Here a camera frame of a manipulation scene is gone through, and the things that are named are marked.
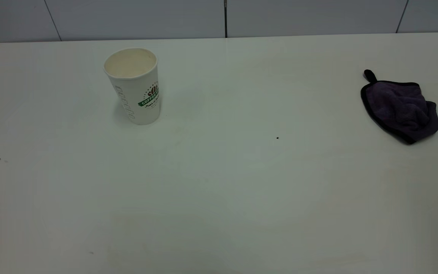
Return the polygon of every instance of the cup logo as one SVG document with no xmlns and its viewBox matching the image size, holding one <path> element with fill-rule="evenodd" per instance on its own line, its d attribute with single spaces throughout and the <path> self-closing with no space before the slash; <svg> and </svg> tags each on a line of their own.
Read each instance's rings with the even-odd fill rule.
<svg viewBox="0 0 438 274">
<path fill-rule="evenodd" d="M 139 102 L 140 107 L 153 108 L 158 102 L 158 82 L 153 83 L 143 95 L 143 101 Z"/>
</svg>

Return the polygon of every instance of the purple cloth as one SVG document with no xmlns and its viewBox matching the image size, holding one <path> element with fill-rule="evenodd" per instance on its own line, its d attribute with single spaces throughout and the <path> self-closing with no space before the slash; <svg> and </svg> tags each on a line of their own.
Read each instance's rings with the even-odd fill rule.
<svg viewBox="0 0 438 274">
<path fill-rule="evenodd" d="M 361 90 L 361 97 L 380 126 L 409 144 L 438 130 L 436 104 L 425 100 L 417 83 L 377 81 L 374 74 L 368 73 L 371 83 Z"/>
</svg>

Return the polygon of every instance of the black trim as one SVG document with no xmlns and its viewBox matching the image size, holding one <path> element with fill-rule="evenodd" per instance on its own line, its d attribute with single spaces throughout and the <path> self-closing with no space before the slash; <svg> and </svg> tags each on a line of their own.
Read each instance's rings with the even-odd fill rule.
<svg viewBox="0 0 438 274">
<path fill-rule="evenodd" d="M 361 100 L 363 100 L 363 104 L 365 105 L 366 111 L 371 116 L 371 118 L 373 120 L 375 120 L 376 123 L 380 127 L 382 127 L 384 130 L 399 136 L 400 138 L 402 138 L 408 144 L 411 145 L 411 144 L 415 143 L 416 141 L 414 139 L 412 139 L 412 137 L 410 137 L 407 134 L 405 134 L 405 132 L 402 132 L 400 130 L 397 130 L 397 129 L 394 129 L 394 128 L 388 126 L 381 119 L 379 119 L 376 115 L 374 115 L 374 112 L 371 109 L 370 103 L 368 102 L 368 99 L 367 99 L 367 96 L 366 96 L 366 89 L 371 87 L 372 85 L 378 83 L 378 82 L 391 83 L 391 84 L 396 84 L 396 85 L 401 85 L 401 86 L 418 86 L 418 87 L 420 87 L 420 85 L 417 84 L 417 83 L 398 83 L 398 82 L 391 82 L 391 81 L 376 81 L 376 82 L 372 82 L 372 83 L 369 83 L 369 84 L 365 85 L 361 89 Z"/>
</svg>

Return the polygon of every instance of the cup rim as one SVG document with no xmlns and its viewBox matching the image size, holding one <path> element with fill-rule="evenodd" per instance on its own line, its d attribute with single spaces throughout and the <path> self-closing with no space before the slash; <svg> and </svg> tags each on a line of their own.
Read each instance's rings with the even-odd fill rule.
<svg viewBox="0 0 438 274">
<path fill-rule="evenodd" d="M 116 54 L 118 52 L 121 52 L 121 51 L 124 51 L 124 50 L 128 50 L 128 49 L 141 49 L 141 50 L 146 50 L 147 52 L 150 52 L 155 57 L 155 64 L 153 65 L 153 67 L 150 70 L 148 70 L 147 72 L 145 72 L 143 74 L 137 75 L 137 76 L 132 76 L 132 77 L 116 77 L 116 76 L 113 76 L 113 75 L 109 74 L 108 71 L 106 70 L 106 62 L 109 60 L 109 58 L 111 58 L 111 56 L 113 56 L 114 54 Z M 106 58 L 106 60 L 104 61 L 103 70 L 108 75 L 108 77 L 113 78 L 113 79 L 117 79 L 117 80 L 135 80 L 135 79 L 141 78 L 141 77 L 151 73 L 157 67 L 157 65 L 158 65 L 158 57 L 157 57 L 157 55 L 154 52 L 152 52 L 151 50 L 146 49 L 146 48 L 131 47 L 131 48 L 124 48 L 124 49 L 117 50 L 117 51 L 113 52 L 111 55 L 109 55 Z"/>
</svg>

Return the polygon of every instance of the white table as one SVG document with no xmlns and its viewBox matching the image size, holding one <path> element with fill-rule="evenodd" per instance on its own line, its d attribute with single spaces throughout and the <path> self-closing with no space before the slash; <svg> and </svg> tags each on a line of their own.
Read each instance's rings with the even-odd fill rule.
<svg viewBox="0 0 438 274">
<path fill-rule="evenodd" d="M 102 69 L 135 46 L 146 126 Z M 438 274 L 438 132 L 379 128 L 364 69 L 438 105 L 438 33 L 0 44 L 0 274 Z"/>
</svg>

